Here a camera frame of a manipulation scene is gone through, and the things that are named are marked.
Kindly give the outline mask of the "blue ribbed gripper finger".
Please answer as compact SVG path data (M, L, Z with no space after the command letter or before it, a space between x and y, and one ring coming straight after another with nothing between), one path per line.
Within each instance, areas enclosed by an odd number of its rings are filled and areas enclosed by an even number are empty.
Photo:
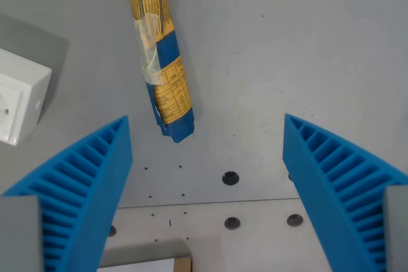
M407 185L407 175L288 113L282 159L331 270L386 271L384 191Z
M45 271L96 271L133 163L128 116L77 141L4 196L40 202Z

